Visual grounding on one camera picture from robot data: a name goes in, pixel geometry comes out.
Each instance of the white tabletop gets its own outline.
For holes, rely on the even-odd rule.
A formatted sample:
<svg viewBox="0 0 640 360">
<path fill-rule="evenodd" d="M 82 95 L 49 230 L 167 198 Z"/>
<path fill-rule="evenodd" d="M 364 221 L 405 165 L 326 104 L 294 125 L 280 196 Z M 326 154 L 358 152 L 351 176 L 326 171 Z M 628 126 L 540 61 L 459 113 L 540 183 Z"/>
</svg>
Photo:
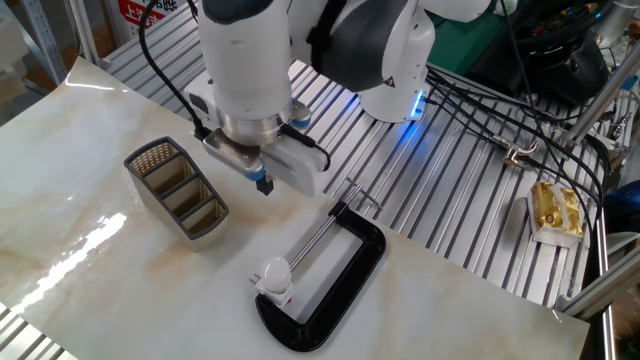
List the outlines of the white tabletop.
<svg viewBox="0 0 640 360">
<path fill-rule="evenodd" d="M 248 281 L 291 259 L 328 197 L 264 197 L 209 157 L 191 124 L 79 60 L 0 128 L 0 302 L 79 359 L 578 359 L 588 325 L 518 298 L 380 226 L 387 251 L 327 343 L 300 354 L 262 325 Z M 171 136 L 229 205 L 192 253 L 140 202 L 123 160 Z M 304 321 L 358 247 L 334 228 L 294 273 Z"/>
</svg>

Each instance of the metal utensil holder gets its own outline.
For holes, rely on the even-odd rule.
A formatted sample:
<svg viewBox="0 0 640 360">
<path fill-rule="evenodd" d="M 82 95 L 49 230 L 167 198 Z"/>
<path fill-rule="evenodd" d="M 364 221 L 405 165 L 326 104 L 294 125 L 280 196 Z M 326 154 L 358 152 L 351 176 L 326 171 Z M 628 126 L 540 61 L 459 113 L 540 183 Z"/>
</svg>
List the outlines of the metal utensil holder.
<svg viewBox="0 0 640 360">
<path fill-rule="evenodd" d="M 147 209 L 192 251 L 207 248 L 226 230 L 229 208 L 170 137 L 136 150 L 124 166 Z"/>
</svg>

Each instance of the gold wrapper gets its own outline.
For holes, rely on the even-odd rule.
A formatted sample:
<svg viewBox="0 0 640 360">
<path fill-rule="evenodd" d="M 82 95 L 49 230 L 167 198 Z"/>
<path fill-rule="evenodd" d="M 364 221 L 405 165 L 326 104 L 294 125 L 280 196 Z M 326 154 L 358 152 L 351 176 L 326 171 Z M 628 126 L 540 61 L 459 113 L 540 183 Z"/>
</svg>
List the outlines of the gold wrapper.
<svg viewBox="0 0 640 360">
<path fill-rule="evenodd" d="M 550 189 L 551 186 L 553 184 L 537 182 L 531 188 L 533 216 L 538 230 L 545 225 L 552 228 L 562 227 L 562 210 Z"/>
<path fill-rule="evenodd" d="M 580 224 L 580 210 L 578 209 L 578 198 L 576 193 L 570 189 L 560 189 L 562 192 L 562 202 L 567 210 L 569 223 L 564 227 L 566 231 L 577 235 L 582 235 L 582 225 Z"/>
</svg>

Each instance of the black cable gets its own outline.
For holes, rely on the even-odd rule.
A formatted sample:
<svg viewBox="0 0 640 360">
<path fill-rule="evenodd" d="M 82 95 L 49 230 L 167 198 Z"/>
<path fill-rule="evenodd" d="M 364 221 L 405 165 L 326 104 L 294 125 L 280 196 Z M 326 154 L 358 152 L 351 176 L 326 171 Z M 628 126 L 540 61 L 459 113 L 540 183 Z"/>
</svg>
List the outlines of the black cable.
<svg viewBox="0 0 640 360">
<path fill-rule="evenodd" d="M 463 122 L 462 120 L 460 120 L 458 117 L 454 116 L 454 114 L 453 114 L 449 109 L 445 108 L 443 104 L 439 104 L 439 103 L 437 103 L 437 102 L 435 102 L 435 101 L 431 101 L 431 100 L 428 100 L 428 99 L 426 99 L 426 102 L 427 102 L 427 103 L 429 103 L 429 104 L 433 104 L 433 105 L 441 106 L 441 109 L 442 109 L 443 111 L 445 111 L 447 114 L 451 115 L 451 117 L 452 117 L 454 120 L 456 120 L 456 121 L 458 121 L 460 124 L 462 124 L 462 126 L 464 126 L 468 131 L 472 132 L 473 134 L 475 134 L 476 136 L 480 137 L 481 139 L 483 139 L 483 140 L 485 140 L 485 141 L 488 141 L 488 142 L 491 142 L 491 143 L 497 144 L 497 143 L 496 143 L 496 141 L 495 141 L 493 138 L 488 137 L 488 136 L 486 136 L 486 135 L 484 135 L 484 134 L 481 134 L 480 132 L 476 131 L 475 129 L 472 129 L 468 124 L 464 123 L 464 122 Z M 464 110 L 462 109 L 462 107 L 460 107 L 460 105 L 459 105 L 459 104 L 457 104 L 455 101 L 451 101 L 451 102 L 448 102 L 448 103 L 449 103 L 450 105 L 453 105 L 453 106 L 456 108 L 456 110 L 457 110 L 458 112 L 463 112 L 463 111 L 464 111 Z M 486 133 L 487 133 L 487 134 L 489 134 L 490 136 L 493 136 L 493 135 L 495 134 L 494 132 L 492 132 L 491 130 L 489 130 L 489 129 L 488 129 L 486 126 L 484 126 L 484 125 L 482 125 L 482 127 L 481 127 L 481 131 L 482 131 L 482 132 L 486 132 Z M 584 185 L 582 185 L 582 184 L 580 184 L 580 183 L 576 182 L 576 181 L 575 181 L 575 180 L 573 180 L 573 179 L 565 178 L 564 176 L 562 176 L 562 175 L 560 174 L 560 172 L 558 172 L 558 171 L 556 171 L 556 170 L 553 170 L 553 169 L 551 169 L 551 168 L 547 167 L 546 165 L 544 165 L 544 164 L 542 164 L 542 163 L 540 163 L 540 162 L 538 162 L 538 161 L 536 161 L 536 160 L 534 160 L 534 159 L 531 159 L 531 158 L 528 158 L 528 157 L 524 157 L 524 158 L 522 158 L 522 160 L 523 160 L 523 161 L 525 161 L 526 163 L 528 163 L 529 165 L 531 165 L 531 166 L 533 166 L 533 167 L 536 167 L 536 168 L 538 168 L 538 169 L 540 169 L 540 170 L 545 170 L 545 171 L 551 172 L 552 174 L 555 174 L 555 175 L 557 175 L 557 176 L 562 177 L 562 178 L 563 178 L 565 181 L 567 181 L 569 184 L 573 184 L 573 185 L 575 185 L 576 187 L 578 187 L 578 188 L 580 188 L 581 190 L 583 190 L 587 195 L 589 195 L 589 197 L 591 197 L 591 198 L 593 199 L 593 201 L 594 201 L 596 204 L 601 205 L 600 198 L 599 198 L 596 194 L 594 194 L 594 193 L 593 193 L 593 191 L 591 191 L 590 189 L 588 189 L 588 188 L 587 188 L 587 187 L 585 187 Z"/>
<path fill-rule="evenodd" d="M 611 49 L 611 46 L 607 46 L 604 48 L 600 48 L 600 50 L 609 50 L 609 53 L 611 54 L 611 61 L 613 61 L 613 66 L 612 66 L 612 71 L 616 71 L 618 70 L 618 65 L 616 65 L 616 57 L 615 55 L 613 55 L 613 49 Z"/>
<path fill-rule="evenodd" d="M 306 147 L 316 149 L 323 153 L 327 158 L 327 163 L 325 164 L 324 170 L 322 171 L 324 172 L 329 170 L 329 167 L 331 166 L 331 155 L 327 152 L 327 150 L 318 145 L 318 143 L 316 143 L 316 141 L 311 136 L 301 133 L 289 124 L 283 124 L 282 126 L 280 126 L 280 133 L 283 135 L 287 135 L 288 137 L 300 142 Z"/>
<path fill-rule="evenodd" d="M 196 4 L 193 3 L 193 0 L 187 0 L 187 3 L 189 3 L 189 9 L 191 9 L 191 16 L 193 17 L 193 20 L 197 24 L 198 23 L 198 8 L 196 7 Z"/>
<path fill-rule="evenodd" d="M 427 79 L 427 82 L 428 82 L 429 84 L 432 84 L 432 86 L 434 86 L 434 85 L 435 85 L 435 84 L 433 84 L 433 83 L 431 82 L 431 80 L 430 80 L 430 79 Z M 444 91 L 442 91 L 441 89 L 439 89 L 439 88 L 437 88 L 437 87 L 435 87 L 435 89 L 436 89 L 438 92 L 440 92 L 441 94 L 443 94 L 443 95 L 444 95 Z M 447 100 L 447 103 L 448 103 L 448 104 L 450 104 L 451 106 L 455 107 L 455 108 L 456 108 L 456 110 L 458 110 L 458 112 L 462 113 L 465 117 L 467 117 L 468 119 L 470 119 L 470 120 L 471 120 L 471 122 L 473 122 L 476 126 L 480 127 L 480 129 L 481 129 L 482 131 L 487 132 L 487 133 L 489 133 L 489 134 L 492 134 L 492 132 L 491 132 L 490 130 L 488 130 L 488 128 L 486 128 L 486 127 L 485 127 L 482 123 L 480 123 L 478 120 L 474 119 L 474 118 L 471 116 L 471 114 L 469 114 L 467 111 L 465 111 L 464 109 L 462 109 L 462 107 L 461 107 L 460 105 L 458 105 L 455 101 L 453 101 L 452 99 L 449 99 L 449 98 L 447 98 L 446 100 Z M 521 123 L 516 122 L 516 120 L 511 119 L 511 118 L 508 118 L 508 119 L 510 119 L 510 121 L 514 122 L 516 126 L 519 126 L 519 127 L 521 127 L 521 128 L 525 128 Z M 577 159 L 577 161 L 576 161 L 576 162 L 578 163 L 578 165 L 579 165 L 580 167 L 583 167 L 583 168 L 584 168 L 584 167 L 586 167 L 586 166 L 587 166 L 586 164 L 584 164 L 584 163 L 583 163 L 580 159 L 578 159 L 577 157 L 576 157 L 576 159 Z M 567 182 L 569 182 L 569 183 L 574 182 L 574 181 L 573 181 L 572 179 L 570 179 L 570 178 L 565 178 L 565 180 L 566 180 Z M 595 195 L 593 192 L 589 192 L 589 193 L 588 193 L 588 195 L 593 199 L 593 201 L 594 201 L 596 204 L 602 204 L 603 198 L 602 198 L 602 191 L 601 191 L 601 190 L 599 191 L 598 195 Z"/>
<path fill-rule="evenodd" d="M 153 11 L 153 8 L 158 4 L 158 1 L 159 0 L 151 0 L 147 5 L 147 8 L 145 9 L 144 13 L 142 14 L 142 17 L 140 17 L 140 28 L 138 31 L 138 39 L 140 40 L 140 47 L 142 48 L 142 54 L 144 54 L 144 57 L 145 59 L 147 59 L 147 62 L 149 63 L 151 68 L 156 72 L 156 74 L 158 74 L 158 77 L 160 77 L 160 79 L 164 81 L 164 83 L 167 85 L 169 90 L 171 90 L 173 95 L 175 95 L 175 97 L 178 98 L 178 100 L 182 103 L 185 109 L 187 109 L 187 111 L 189 112 L 189 115 L 191 115 L 191 118 L 193 119 L 193 125 L 195 126 L 195 131 L 194 131 L 195 137 L 199 140 L 204 140 L 204 138 L 206 138 L 207 135 L 211 134 L 211 130 L 207 129 L 206 127 L 204 127 L 204 125 L 202 125 L 202 121 L 200 120 L 196 112 L 193 110 L 189 102 L 184 98 L 184 96 L 182 96 L 180 91 L 176 89 L 173 83 L 171 83 L 171 80 L 169 80 L 169 78 L 158 67 L 156 62 L 151 57 L 151 54 L 149 53 L 149 48 L 147 47 L 147 41 L 145 39 L 146 24 L 147 24 L 147 20 L 149 19 L 149 15 L 151 14 L 151 11 Z"/>
<path fill-rule="evenodd" d="M 565 124 L 565 130 L 571 130 L 573 127 L 571 124 Z M 596 151 L 596 155 L 600 162 L 602 163 L 602 168 L 604 170 L 604 178 L 602 180 L 602 186 L 606 187 L 606 184 L 609 179 L 609 175 L 611 174 L 611 160 L 609 159 L 609 149 L 602 143 L 602 141 L 598 140 L 595 136 L 586 134 L 584 136 L 584 140 Z"/>
<path fill-rule="evenodd" d="M 502 11 L 505 14 L 508 14 L 507 6 L 505 5 L 504 0 L 500 0 L 500 5 L 502 6 Z M 527 97 L 529 99 L 529 105 L 531 106 L 532 109 L 535 109 L 535 106 L 533 104 L 533 93 L 531 91 L 531 86 L 529 84 L 529 79 L 527 78 L 527 71 L 526 71 L 526 69 L 524 67 L 524 64 L 522 63 L 522 58 L 520 57 L 520 51 L 518 50 L 518 42 L 516 40 L 516 36 L 515 36 L 514 31 L 513 31 L 513 26 L 511 24 L 511 19 L 509 18 L 508 15 L 505 15 L 505 19 L 507 21 L 507 30 L 509 32 L 509 38 L 511 39 L 511 45 L 513 47 L 513 51 L 515 53 L 516 60 L 518 62 L 518 66 L 520 68 L 520 72 L 522 73 L 524 86 L 525 86 L 525 89 L 527 91 Z M 538 131 L 543 133 L 543 135 L 544 135 L 544 131 L 542 129 L 542 125 L 540 124 L 540 121 L 538 120 L 538 116 L 536 115 L 535 111 L 533 112 L 533 115 L 534 115 L 533 119 L 534 119 L 534 122 L 536 123 L 536 127 L 538 128 Z M 555 162 L 556 166 L 558 167 L 558 170 L 560 170 L 560 172 L 562 173 L 562 175 L 563 175 L 563 177 L 565 179 L 569 179 L 569 175 L 567 174 L 566 171 L 564 171 L 564 167 L 562 166 L 562 164 L 560 164 L 560 161 L 558 160 L 556 155 L 553 153 L 553 150 L 551 149 L 551 144 L 550 144 L 551 141 L 550 141 L 550 139 L 548 139 L 546 136 L 542 136 L 541 138 L 544 141 L 545 146 L 547 147 L 547 150 L 549 151 L 549 155 L 551 155 L 551 158 L 553 159 L 553 162 Z M 589 217 L 589 208 L 585 204 L 585 202 L 582 199 L 582 197 L 579 195 L 579 192 L 578 192 L 578 189 L 576 188 L 576 186 L 572 184 L 571 187 L 572 187 L 573 191 L 575 192 L 576 197 L 580 201 L 580 205 L 584 208 L 585 219 L 587 220 L 587 226 L 589 227 L 589 232 L 591 233 L 591 239 L 593 240 L 594 228 L 593 228 L 593 225 L 591 223 L 591 219 Z M 600 213 L 599 210 L 600 209 L 597 209 L 597 211 L 596 211 L 596 221 L 597 221 L 599 213 Z"/>
<path fill-rule="evenodd" d="M 434 81 L 434 80 L 430 80 L 429 79 L 430 77 L 436 77 L 436 81 L 438 81 L 441 84 L 444 84 L 446 87 L 452 89 L 458 96 L 460 96 L 466 102 L 469 102 L 469 103 L 475 105 L 476 107 L 480 108 L 482 111 L 484 111 L 484 112 L 486 112 L 488 114 L 494 115 L 495 117 L 500 118 L 500 119 L 502 119 L 504 121 L 512 123 L 515 126 L 521 128 L 521 129 L 523 129 L 523 130 L 525 130 L 525 131 L 527 131 L 527 132 L 529 132 L 531 134 L 534 134 L 535 136 L 537 136 L 539 138 L 547 139 L 546 135 L 543 132 L 538 131 L 536 129 L 533 129 L 533 128 L 527 126 L 526 124 L 524 124 L 524 123 L 522 123 L 520 121 L 517 121 L 517 120 L 515 120 L 515 119 L 513 119 L 513 118 L 511 118 L 509 116 L 506 116 L 505 114 L 502 114 L 501 112 L 490 108 L 489 106 L 483 104 L 482 102 L 480 102 L 480 101 L 478 101 L 476 99 L 473 99 L 472 97 L 467 95 L 464 91 L 456 89 L 456 87 L 453 84 L 449 83 L 446 79 L 444 79 L 444 77 L 440 76 L 437 72 L 431 72 L 430 71 L 429 72 L 429 76 L 427 77 L 427 82 L 433 84 L 432 81 Z M 438 92 L 440 92 L 441 94 L 444 95 L 444 91 L 442 89 L 439 89 L 438 87 L 434 87 L 434 88 Z M 465 117 L 472 118 L 472 116 L 468 112 L 464 111 L 464 109 L 460 109 L 460 112 L 463 113 L 465 115 Z M 551 146 L 553 146 L 554 148 L 556 148 L 559 152 L 563 153 L 565 156 L 570 158 L 571 160 L 575 161 L 578 164 L 578 166 L 580 166 L 589 175 L 589 177 L 592 179 L 594 185 L 596 186 L 596 188 L 598 190 L 598 194 L 600 195 L 600 199 L 602 200 L 604 198 L 604 193 L 602 191 L 602 184 L 600 183 L 600 181 L 599 181 L 598 177 L 596 176 L 596 174 L 590 169 L 590 167 L 587 166 L 582 160 L 580 160 L 573 153 L 571 153 L 570 151 L 565 150 L 564 147 L 562 147 L 561 145 L 557 144 L 554 141 L 549 141 L 548 139 L 547 139 L 547 141 L 548 141 L 548 144 L 546 142 L 545 142 L 545 144 L 547 144 L 547 147 L 548 147 L 548 149 L 550 149 L 550 151 L 552 149 L 551 149 L 551 147 L 548 146 L 549 144 Z"/>
<path fill-rule="evenodd" d="M 315 149 L 319 150 L 320 152 L 322 152 L 324 154 L 324 156 L 327 157 L 327 163 L 324 166 L 324 170 L 322 171 L 327 171 L 329 170 L 329 168 L 331 167 L 331 155 L 329 155 L 329 153 L 327 152 L 327 150 L 323 149 L 320 145 L 316 144 L 316 146 L 314 146 Z"/>
<path fill-rule="evenodd" d="M 431 71 L 437 72 L 437 70 L 433 69 L 433 68 L 430 68 L 429 71 L 430 72 Z M 501 97 L 501 96 L 497 96 L 497 95 L 481 93 L 481 92 L 478 92 L 478 91 L 473 91 L 471 89 L 462 88 L 462 87 L 459 87 L 459 86 L 456 86 L 456 85 L 453 85 L 453 87 L 456 88 L 456 89 L 459 89 L 460 91 L 464 91 L 464 92 L 466 92 L 467 94 L 470 94 L 470 95 L 482 96 L 485 99 L 500 101 L 500 102 L 504 102 L 504 103 L 507 103 L 507 104 L 511 104 L 511 105 L 517 106 L 525 115 L 527 115 L 530 118 L 533 117 L 532 113 L 530 112 L 531 108 L 527 104 L 523 104 L 523 103 L 521 103 L 519 101 L 512 100 L 512 99 L 509 99 L 507 97 Z M 557 116 L 555 116 L 555 115 L 553 115 L 553 114 L 551 114 L 549 112 L 545 112 L 545 111 L 542 111 L 540 109 L 534 109 L 534 110 L 538 113 L 538 116 L 542 116 L 542 117 L 545 118 L 545 119 L 540 119 L 540 120 L 548 121 L 550 123 L 561 123 L 561 122 L 572 120 L 572 119 L 575 119 L 575 118 L 578 118 L 578 117 L 582 116 L 582 113 L 579 113 L 579 114 L 576 114 L 576 115 L 573 115 L 573 116 L 568 116 L 568 117 L 565 117 L 565 118 L 558 118 Z"/>
</svg>

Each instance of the butter package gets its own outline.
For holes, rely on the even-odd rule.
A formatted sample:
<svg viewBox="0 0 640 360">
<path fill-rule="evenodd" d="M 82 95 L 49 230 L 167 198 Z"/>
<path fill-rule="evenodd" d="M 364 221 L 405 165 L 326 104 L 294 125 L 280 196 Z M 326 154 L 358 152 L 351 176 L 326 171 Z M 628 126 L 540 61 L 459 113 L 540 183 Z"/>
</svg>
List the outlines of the butter package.
<svg viewBox="0 0 640 360">
<path fill-rule="evenodd" d="M 533 240 L 571 248 L 582 239 L 582 210 L 576 193 L 537 182 L 527 193 Z"/>
</svg>

